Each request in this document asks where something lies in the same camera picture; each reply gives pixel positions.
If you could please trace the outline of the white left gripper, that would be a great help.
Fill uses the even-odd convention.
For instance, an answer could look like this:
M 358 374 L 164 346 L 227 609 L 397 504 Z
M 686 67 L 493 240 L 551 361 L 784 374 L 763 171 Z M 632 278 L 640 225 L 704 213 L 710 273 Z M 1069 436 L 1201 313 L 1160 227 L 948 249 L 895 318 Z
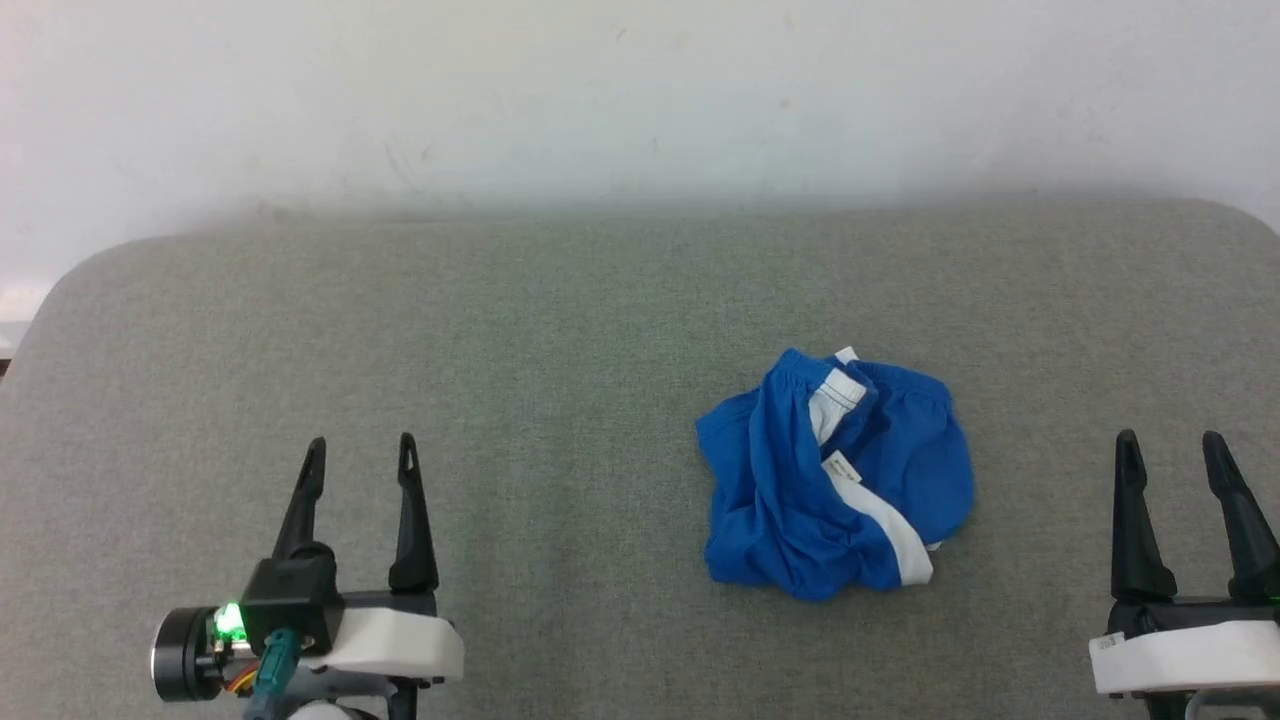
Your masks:
M 303 457 L 271 560 L 335 559 L 333 550 L 314 536 L 325 475 L 326 441 L 316 437 Z M 392 687 L 397 679 L 431 684 L 465 678 L 463 638 L 451 621 L 436 616 L 430 596 L 440 578 L 417 445 L 408 432 L 399 437 L 397 483 L 402 498 L 388 584 L 401 594 L 346 593 L 332 650 L 300 660 L 300 687 Z

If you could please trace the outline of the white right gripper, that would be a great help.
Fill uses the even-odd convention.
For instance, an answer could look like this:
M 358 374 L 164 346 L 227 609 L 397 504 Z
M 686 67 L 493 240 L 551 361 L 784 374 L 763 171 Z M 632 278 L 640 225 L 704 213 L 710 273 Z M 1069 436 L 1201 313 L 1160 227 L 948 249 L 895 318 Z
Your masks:
M 1174 598 L 1178 584 L 1158 551 L 1137 433 L 1117 433 L 1110 584 L 1116 601 L 1106 632 L 1088 643 L 1098 694 L 1277 689 L 1277 539 L 1225 438 L 1207 430 L 1202 452 L 1222 511 L 1233 600 Z

